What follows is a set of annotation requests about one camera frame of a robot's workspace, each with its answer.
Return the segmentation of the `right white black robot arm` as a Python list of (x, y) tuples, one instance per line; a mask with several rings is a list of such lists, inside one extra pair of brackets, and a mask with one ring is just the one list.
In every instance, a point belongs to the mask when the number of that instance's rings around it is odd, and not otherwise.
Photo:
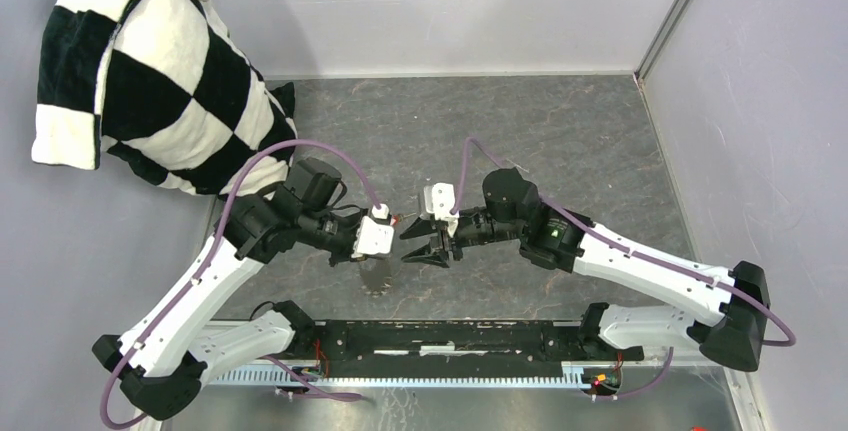
[(592, 304), (577, 333), (585, 356), (675, 347), (695, 349), (733, 370), (758, 370), (770, 307), (760, 266), (707, 265), (642, 245), (586, 216), (556, 209), (516, 169), (489, 173), (482, 194), (483, 205), (451, 212), (453, 185), (426, 187), (420, 215), (400, 237), (428, 241), (403, 262), (447, 268), (469, 247), (516, 241), (520, 255), (537, 267), (610, 281), (658, 300), (642, 307)]

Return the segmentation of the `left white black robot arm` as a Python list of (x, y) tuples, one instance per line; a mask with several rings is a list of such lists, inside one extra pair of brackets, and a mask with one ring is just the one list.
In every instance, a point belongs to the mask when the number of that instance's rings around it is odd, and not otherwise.
[(307, 158), (277, 182), (226, 200), (217, 227), (189, 269), (157, 305), (121, 335), (99, 337), (92, 351), (143, 418), (165, 421), (184, 410), (219, 376), (266, 356), (306, 356), (315, 322), (291, 301), (256, 319), (202, 336), (225, 302), (277, 255), (305, 244), (331, 264), (390, 250), (387, 205), (336, 213), (331, 200), (346, 186), (338, 169)]

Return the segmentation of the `key with red tag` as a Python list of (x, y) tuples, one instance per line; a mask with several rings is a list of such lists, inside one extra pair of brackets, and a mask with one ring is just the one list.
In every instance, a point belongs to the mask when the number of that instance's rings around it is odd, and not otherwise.
[(410, 220), (415, 219), (417, 217), (418, 217), (417, 213), (393, 215), (392, 218), (391, 218), (390, 224), (392, 226), (396, 226), (396, 225), (398, 225), (402, 222), (410, 221)]

